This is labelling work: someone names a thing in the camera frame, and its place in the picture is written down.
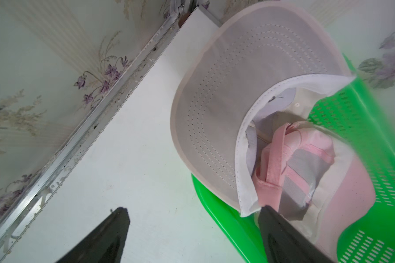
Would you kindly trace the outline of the pink baseball cap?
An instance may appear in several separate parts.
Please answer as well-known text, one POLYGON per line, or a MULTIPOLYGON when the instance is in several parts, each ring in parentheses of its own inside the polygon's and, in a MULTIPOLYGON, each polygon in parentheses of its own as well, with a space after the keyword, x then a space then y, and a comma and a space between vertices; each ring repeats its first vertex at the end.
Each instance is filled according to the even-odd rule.
POLYGON ((331 260, 344 230, 375 203, 373 183, 353 149, 307 122, 274 132, 252 180, 259 206, 273 208, 331 260))

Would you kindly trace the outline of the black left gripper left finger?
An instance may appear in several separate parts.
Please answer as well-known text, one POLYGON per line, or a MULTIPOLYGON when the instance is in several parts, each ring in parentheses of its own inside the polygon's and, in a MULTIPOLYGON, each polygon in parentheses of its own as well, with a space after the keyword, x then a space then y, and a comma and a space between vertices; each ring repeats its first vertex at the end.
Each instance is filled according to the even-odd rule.
POLYGON ((128 210, 118 207, 58 261, 60 263, 119 263, 129 225, 128 210))

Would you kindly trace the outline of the white baseball cap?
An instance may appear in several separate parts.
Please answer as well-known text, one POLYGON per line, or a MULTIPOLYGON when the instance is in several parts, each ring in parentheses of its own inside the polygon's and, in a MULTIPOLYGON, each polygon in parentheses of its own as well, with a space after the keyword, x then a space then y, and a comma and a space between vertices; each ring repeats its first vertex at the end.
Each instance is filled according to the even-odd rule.
POLYGON ((259 210, 248 126, 267 105, 288 107, 297 89, 315 100, 355 76, 323 27, 283 1, 231 17, 183 78, 171 108, 175 148, 192 174, 242 217, 259 210))

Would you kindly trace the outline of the green plastic basket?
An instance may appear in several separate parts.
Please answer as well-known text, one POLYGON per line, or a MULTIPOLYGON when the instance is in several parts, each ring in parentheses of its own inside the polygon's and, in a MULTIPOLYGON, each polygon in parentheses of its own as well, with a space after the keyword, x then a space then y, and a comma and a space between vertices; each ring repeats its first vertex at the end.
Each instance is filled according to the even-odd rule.
MULTIPOLYGON (((369 84, 379 83, 376 74, 383 66, 379 59, 364 60, 357 68, 357 78, 333 96, 317 102, 305 121, 351 147, 366 168, 375 190, 374 205, 341 234, 338 258, 331 263, 395 263, 395 139, 368 90, 369 84)), ((296 122, 288 120, 284 124, 296 122)), ((260 165, 261 152, 272 142, 273 135, 255 126, 249 126, 247 134, 252 179, 260 165)), ((204 208, 244 260, 267 263, 258 223, 263 207, 259 206, 258 211, 243 218, 197 178, 193 184, 204 208)))

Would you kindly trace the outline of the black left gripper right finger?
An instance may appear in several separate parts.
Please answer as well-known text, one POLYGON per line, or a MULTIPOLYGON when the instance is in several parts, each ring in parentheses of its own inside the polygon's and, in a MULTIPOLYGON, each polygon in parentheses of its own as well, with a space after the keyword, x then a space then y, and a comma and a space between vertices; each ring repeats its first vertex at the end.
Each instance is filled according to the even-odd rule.
POLYGON ((272 207, 261 209, 258 223, 269 263, 332 262, 272 207))

